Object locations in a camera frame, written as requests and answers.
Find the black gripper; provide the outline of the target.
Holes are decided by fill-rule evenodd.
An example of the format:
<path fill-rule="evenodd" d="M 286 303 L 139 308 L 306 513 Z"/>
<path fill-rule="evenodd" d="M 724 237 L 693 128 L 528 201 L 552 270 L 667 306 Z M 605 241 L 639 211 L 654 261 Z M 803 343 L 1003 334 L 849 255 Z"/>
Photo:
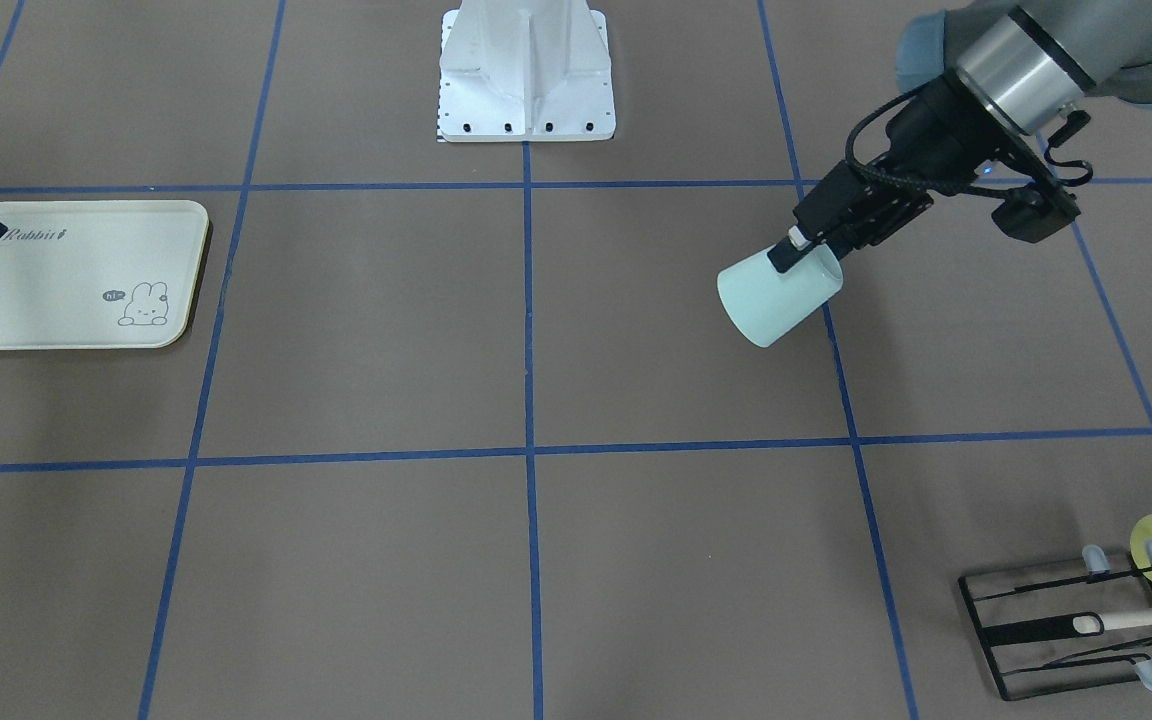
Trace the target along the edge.
<path fill-rule="evenodd" d="M 877 247 L 931 209 L 935 195 L 1005 200 L 1001 188 L 975 181 L 1007 145 L 955 79 L 900 94 L 847 132 L 844 156 L 794 209 L 795 225 L 768 249 L 768 262 L 786 274 L 814 247 L 838 256 Z"/>

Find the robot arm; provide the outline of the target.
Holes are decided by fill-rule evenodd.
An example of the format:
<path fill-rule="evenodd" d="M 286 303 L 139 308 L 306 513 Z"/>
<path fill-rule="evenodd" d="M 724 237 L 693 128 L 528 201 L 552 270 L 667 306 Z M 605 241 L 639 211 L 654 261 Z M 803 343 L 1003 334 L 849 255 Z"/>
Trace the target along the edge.
<path fill-rule="evenodd" d="M 1028 138 L 1052 120 L 1056 149 L 1087 127 L 1087 97 L 1152 109 L 1152 1 L 973 1 L 915 18 L 899 50 L 900 94 L 856 123 L 844 158 L 760 252 L 783 274 L 814 251 L 846 258 L 931 209 L 935 196 L 996 200 L 1007 237 L 1046 240 L 1079 217 L 1059 161 Z"/>

